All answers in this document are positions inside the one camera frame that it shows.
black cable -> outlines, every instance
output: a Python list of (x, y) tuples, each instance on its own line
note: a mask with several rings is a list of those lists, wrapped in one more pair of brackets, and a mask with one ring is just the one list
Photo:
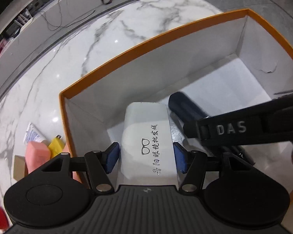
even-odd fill
[[(48, 29), (49, 29), (50, 31), (56, 31), (56, 30), (59, 29), (60, 27), (61, 27), (61, 28), (68, 28), (68, 27), (70, 27), (71, 25), (73, 25), (73, 24), (75, 24), (75, 23), (78, 23), (78, 22), (80, 22), (80, 21), (83, 21), (84, 19), (86, 19), (87, 17), (91, 16), (91, 15), (96, 11), (96, 10), (94, 10), (94, 11), (91, 12), (88, 16), (85, 16), (83, 19), (78, 20), (78, 21), (76, 21), (76, 22), (74, 22), (74, 23), (71, 23), (71, 24), (68, 25), (68, 26), (61, 26), (62, 23), (63, 23), (63, 16), (62, 16), (62, 10), (61, 10), (61, 6), (60, 6), (60, 0), (58, 0), (58, 5), (59, 5), (59, 8), (60, 8), (60, 14), (61, 14), (61, 23), (60, 23), (59, 26), (54, 26), (53, 24), (51, 24), (51, 23), (47, 20), (47, 16), (46, 16), (46, 12), (45, 12), (45, 11), (43, 11), (43, 13), (45, 14), (45, 16), (43, 16), (43, 14), (42, 14), (41, 12), (39, 12), (39, 13), (41, 14), (41, 16), (44, 18), (44, 20), (47, 22), (47, 24), (48, 24)], [(51, 30), (50, 27), (49, 27), (49, 25), (51, 25), (51, 26), (53, 26), (53, 27), (56, 27), (56, 29)]]

hanging cord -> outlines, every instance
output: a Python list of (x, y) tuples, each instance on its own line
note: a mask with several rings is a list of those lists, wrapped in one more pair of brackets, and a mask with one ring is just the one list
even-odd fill
[[(107, 4), (110, 4), (113, 0), (109, 0), (109, 1), (106, 2), (106, 3), (104, 2), (104, 0), (101, 0), (101, 1), (102, 1), (103, 4), (107, 5)], [(78, 22), (80, 22), (80, 21), (83, 21), (84, 19), (86, 19), (87, 17), (91, 16), (91, 15), (96, 11), (96, 10), (94, 10), (94, 11), (91, 12), (88, 16), (85, 16), (83, 19), (78, 20), (78, 21), (76, 21), (76, 22), (73, 22), (73, 23), (69, 24), (68, 26), (62, 26), (62, 23), (63, 23), (63, 16), (62, 16), (62, 10), (61, 10), (61, 6), (60, 6), (60, 0), (58, 0), (58, 5), (59, 5), (60, 15), (61, 15), (61, 23), (60, 23), (59, 26), (55, 26), (55, 25), (51, 24), (51, 23), (47, 20), (47, 16), (46, 16), (46, 12), (45, 12), (45, 11), (42, 11), (42, 12), (44, 13), (44, 15), (43, 15), (41, 12), (39, 12), (39, 13), (41, 14), (41, 16), (44, 18), (44, 20), (47, 22), (47, 24), (48, 24), (48, 29), (49, 29), (50, 31), (56, 31), (56, 30), (59, 29), (60, 27), (61, 27), (61, 28), (68, 28), (68, 27), (70, 27), (71, 25), (73, 25), (73, 24), (75, 24), (75, 23), (78, 23)]]

marble table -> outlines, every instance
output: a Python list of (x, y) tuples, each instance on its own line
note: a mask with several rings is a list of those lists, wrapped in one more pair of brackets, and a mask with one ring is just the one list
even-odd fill
[(25, 154), (28, 123), (48, 140), (64, 136), (58, 100), (63, 89), (147, 39), (219, 13), (204, 0), (140, 0), (91, 21), (53, 46), (0, 102), (0, 204), (16, 182), (13, 158)]

yellow bottle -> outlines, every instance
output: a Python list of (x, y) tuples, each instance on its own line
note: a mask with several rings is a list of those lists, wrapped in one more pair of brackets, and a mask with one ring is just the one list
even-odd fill
[(53, 138), (48, 146), (51, 151), (51, 158), (55, 157), (57, 154), (60, 154), (63, 151), (64, 146), (65, 145), (62, 142), (60, 135), (57, 135), (55, 138)]

circular black cover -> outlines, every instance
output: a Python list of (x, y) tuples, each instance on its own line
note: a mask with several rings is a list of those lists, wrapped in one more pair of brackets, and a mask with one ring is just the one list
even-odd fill
[(240, 171), (211, 182), (204, 199), (219, 218), (240, 226), (281, 222), (289, 206), (286, 189), (262, 173)]
[(29, 174), (4, 196), (11, 220), (29, 227), (67, 223), (83, 213), (89, 201), (89, 191), (81, 183), (57, 172)]

